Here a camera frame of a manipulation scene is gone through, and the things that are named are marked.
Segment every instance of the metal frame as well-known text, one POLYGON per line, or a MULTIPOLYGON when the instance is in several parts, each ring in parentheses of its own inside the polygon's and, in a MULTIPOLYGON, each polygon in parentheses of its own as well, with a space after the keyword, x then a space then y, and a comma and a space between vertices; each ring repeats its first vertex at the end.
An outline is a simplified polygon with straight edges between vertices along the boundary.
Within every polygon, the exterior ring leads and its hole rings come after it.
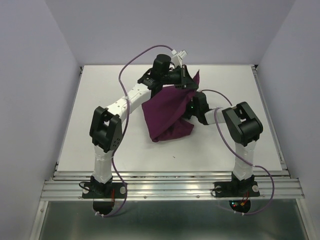
MULTIPOLYGON (((260 81, 256 68, 251 66, 252 73, 261 97, 262 105, 271 129, 272 137, 279 155, 282 171, 272 171, 275 182, 275 199, 296 199, 305 226, 307 237, 317 239, 310 213, 304 200, 305 195, 298 179, 292 179, 288 171, 284 156, 277 138, 270 113, 261 91, 260 81)), ((80 181, 89 181, 91 172, 62 172, 55 169, 51 180, 43 185, 39 207, 34 220, 30 239, 39 239, 45 219, 49 201, 92 201, 83 199, 80 181)), ((123 179, 128 183, 128 201, 212 201, 219 200, 211 195, 213 183, 230 181, 231 172, 196 171, 196 172, 121 172, 123 179)), ((255 199, 265 200, 271 196, 272 185, 270 178, 264 171, 255 171, 256 181, 261 193, 255 199)), ((119 182, 118 176, 113 173, 113 180, 119 182)), ((110 199, 95 199, 95 201, 109 201, 110 199)))
MULTIPOLYGON (((132 174, 123 172, 123 179, 127 185, 127 201, 208 201, 221 200, 211 195, 214 182, 230 181, 231 173, 217 176, 201 175, 199 172, 188 172, 181 175, 180 172, 170 174, 152 175, 150 173, 132 174)), ((254 199, 265 200, 270 198, 272 184, 267 176, 257 176, 260 197, 254 199)), ((41 201, 92 201, 82 198, 82 189, 79 188, 79 180, 73 181, 46 181, 43 186, 41 201)), ((289 176, 275 176, 274 199, 302 199, 304 194, 298 179, 289 176)), ((95 199, 95 201, 110 201, 110 199, 95 199)))
POLYGON ((47 208, 48 208, 48 202, 40 200, 38 209, 36 211, 35 219, 33 222, 32 230, 30 234, 30 240, 39 239, 41 234, 41 229, 45 220, 47 208))

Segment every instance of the black bracket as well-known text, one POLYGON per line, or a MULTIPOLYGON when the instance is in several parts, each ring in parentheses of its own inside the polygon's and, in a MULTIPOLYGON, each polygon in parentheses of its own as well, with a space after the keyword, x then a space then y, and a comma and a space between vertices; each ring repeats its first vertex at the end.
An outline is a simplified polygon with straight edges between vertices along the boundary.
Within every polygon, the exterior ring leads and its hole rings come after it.
POLYGON ((244 147, 257 141, 264 130, 261 121, 245 101, 222 110, 222 114, 232 139, 244 147))
POLYGON ((92 143, 105 153, 117 149, 123 139, 119 115, 113 115, 108 108, 98 106, 93 113, 89 134, 92 143))
POLYGON ((192 116, 196 116, 199 123, 208 125, 205 113, 210 111, 207 103, 207 97, 203 92, 197 91, 192 97, 191 101, 186 105, 183 118, 190 119, 192 116))
POLYGON ((137 81, 151 90, 151 98, 159 93, 163 85, 174 85, 178 89, 198 89, 198 84, 193 81, 186 65, 170 68, 171 57, 165 54, 156 56, 152 68, 146 71, 137 81))
POLYGON ((110 201, 93 201, 92 207, 100 215, 109 214, 115 206, 115 199, 124 199, 127 194, 124 184, 122 182, 112 182, 112 178, 103 184, 97 182, 91 176, 90 182, 84 182, 83 188, 83 199, 110 199, 110 201))
POLYGON ((250 197, 259 197, 260 192, 255 176, 248 179, 239 180, 232 173, 231 181, 216 181, 211 194, 216 198, 237 198, 249 193, 250 197))

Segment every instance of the white wall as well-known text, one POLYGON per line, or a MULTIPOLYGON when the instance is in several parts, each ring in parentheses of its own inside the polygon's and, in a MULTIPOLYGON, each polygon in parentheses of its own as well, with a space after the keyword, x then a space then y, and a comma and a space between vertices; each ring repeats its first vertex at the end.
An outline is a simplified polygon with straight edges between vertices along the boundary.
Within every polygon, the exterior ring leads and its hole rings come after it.
POLYGON ((0 1, 0 238, 28 239, 79 65, 43 0, 0 1))
POLYGON ((320 236, 320 1, 297 0, 258 67, 285 161, 320 236))
POLYGON ((257 64, 294 0, 46 2, 82 65, 124 64, 155 44, 186 49, 186 63, 257 64))

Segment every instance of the black joint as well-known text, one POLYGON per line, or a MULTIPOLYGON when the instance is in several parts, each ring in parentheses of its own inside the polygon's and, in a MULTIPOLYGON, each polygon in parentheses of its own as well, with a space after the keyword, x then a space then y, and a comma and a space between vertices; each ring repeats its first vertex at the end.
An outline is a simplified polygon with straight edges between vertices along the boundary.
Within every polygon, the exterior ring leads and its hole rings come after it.
POLYGON ((257 141, 263 132, 263 125, 248 103, 241 102, 235 107, 222 110, 225 123, 232 139, 246 147, 257 141))
POLYGON ((180 71, 179 73, 179 80, 178 80, 178 84, 175 84, 175 87, 178 89, 193 89, 193 90, 197 90, 199 88, 199 85, 194 82, 194 80, 192 79, 192 77, 190 76, 189 72, 188 72, 188 68, 186 65, 182 65, 182 67, 177 67, 177 70, 180 71))
POLYGON ((166 75, 169 72, 170 64, 171 57, 165 54, 157 55, 151 68, 151 77, 166 75))
POLYGON ((255 181, 254 175, 248 179, 239 180, 232 173, 231 181, 217 181, 214 183, 214 190, 212 194, 214 194, 216 198, 243 197, 246 193, 249 193, 250 197, 259 197, 259 190, 254 191, 253 186, 258 187, 258 183, 255 181))
POLYGON ((210 111, 207 103, 207 97, 203 92, 196 92, 191 101, 186 105, 183 117, 190 119, 191 116, 196 116, 199 123, 208 125, 205 113, 210 111))
POLYGON ((123 139, 119 115, 113 115, 107 108, 98 106, 93 113, 89 135, 92 143, 105 153, 117 149, 123 139))
POLYGON ((91 176, 89 189, 93 193, 95 193, 97 195, 101 195, 101 197, 103 197, 103 198, 106 198, 112 189, 112 179, 113 178, 111 178, 106 183, 102 183, 102 182, 98 182, 94 176, 91 176))

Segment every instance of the purple cloth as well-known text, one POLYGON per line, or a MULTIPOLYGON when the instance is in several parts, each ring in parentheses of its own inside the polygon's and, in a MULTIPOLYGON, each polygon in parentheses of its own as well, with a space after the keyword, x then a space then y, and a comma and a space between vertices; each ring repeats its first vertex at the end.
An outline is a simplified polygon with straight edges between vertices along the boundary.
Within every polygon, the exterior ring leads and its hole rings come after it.
MULTIPOLYGON (((199 71, 193 81, 199 84, 199 71)), ((179 139, 191 134, 194 125, 184 120, 182 115, 196 91, 167 86, 142 104, 144 119, 153 142, 179 139)))

